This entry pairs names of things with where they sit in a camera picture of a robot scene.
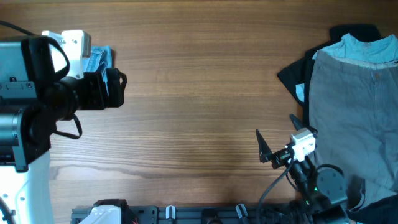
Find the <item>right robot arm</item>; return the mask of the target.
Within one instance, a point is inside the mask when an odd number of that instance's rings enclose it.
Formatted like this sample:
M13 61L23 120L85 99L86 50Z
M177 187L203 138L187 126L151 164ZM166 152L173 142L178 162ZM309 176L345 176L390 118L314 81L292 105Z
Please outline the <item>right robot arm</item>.
M280 218L287 223L349 223L343 208L348 200L343 171L332 164L315 166L309 155L317 148L318 131L293 114L289 118L296 132L290 135L289 143L277 152L271 151L260 130L256 130L260 162L270 162L273 169L285 167L260 196L256 222L276 223ZM284 177L301 195L301 199L289 202L287 210L279 212L267 208L265 199Z

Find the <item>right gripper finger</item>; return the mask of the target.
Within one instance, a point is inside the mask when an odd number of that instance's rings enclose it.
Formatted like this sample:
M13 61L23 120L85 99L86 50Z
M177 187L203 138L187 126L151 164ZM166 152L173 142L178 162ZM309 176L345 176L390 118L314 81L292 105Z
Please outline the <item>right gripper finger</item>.
M272 160L273 153L258 129L256 130L256 137L259 145L260 162L265 163Z
M314 135L317 135L317 134L318 134L318 131L317 131L315 128L313 128L313 127L311 127L311 126L309 126L309 125L303 123L303 122L302 122L300 119L298 119L298 117L296 117L294 114L290 114L290 115L289 115L289 118L290 118L290 120L291 120L291 122L292 122L294 128L295 128L297 131L299 131L299 130L301 130L301 129L303 129L303 128L306 128L306 129L308 129L309 131L311 131Z

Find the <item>light blue denim jeans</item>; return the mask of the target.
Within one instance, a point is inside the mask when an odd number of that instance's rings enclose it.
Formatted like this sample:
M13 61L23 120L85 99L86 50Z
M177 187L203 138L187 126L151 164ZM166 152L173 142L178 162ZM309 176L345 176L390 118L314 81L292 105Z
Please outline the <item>light blue denim jeans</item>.
M109 45L91 47L91 55L89 58L83 60L84 72L100 72L102 75L105 86L108 84L106 76L106 69L113 68L112 49Z

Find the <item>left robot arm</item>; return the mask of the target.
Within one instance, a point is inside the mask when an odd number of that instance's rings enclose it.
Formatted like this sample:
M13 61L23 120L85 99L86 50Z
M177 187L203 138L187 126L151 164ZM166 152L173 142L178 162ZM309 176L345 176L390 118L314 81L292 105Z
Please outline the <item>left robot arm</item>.
M72 75L54 67L59 42L31 35L1 42L1 222L53 223L50 137L59 121L80 124L78 110L118 108L127 77L118 69Z

